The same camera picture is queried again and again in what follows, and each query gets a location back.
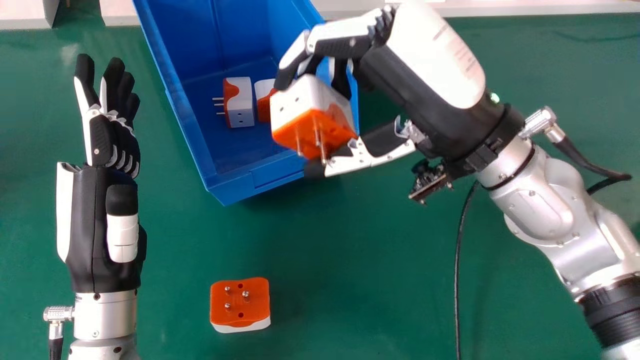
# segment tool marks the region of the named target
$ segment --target blue bin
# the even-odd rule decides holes
[[[305,160],[277,145],[269,124],[229,129],[212,98],[222,80],[274,78],[304,29],[323,22],[309,0],[134,0],[169,102],[204,186],[223,205],[302,177]],[[325,60],[318,76],[329,83]],[[355,80],[351,106],[358,124]]]

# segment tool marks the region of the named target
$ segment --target green table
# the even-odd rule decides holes
[[[78,6],[61,8],[53,30],[0,33],[0,359],[45,358],[42,310],[73,301],[56,254],[54,191],[56,162],[84,161],[72,86],[80,52],[98,69],[123,58],[142,100],[145,359],[454,358],[452,263],[470,179],[418,206],[406,198],[416,155],[223,208],[202,186],[140,28],[107,29]],[[640,176],[640,16],[451,23],[503,100],[523,113],[553,107],[593,161]],[[379,94],[363,95],[360,108],[365,129],[396,114]],[[639,190],[632,181],[596,196],[636,236]],[[271,283],[272,326],[218,334],[209,286],[252,276]],[[486,192],[471,205],[460,296],[465,359],[598,358],[547,260],[507,231]]]

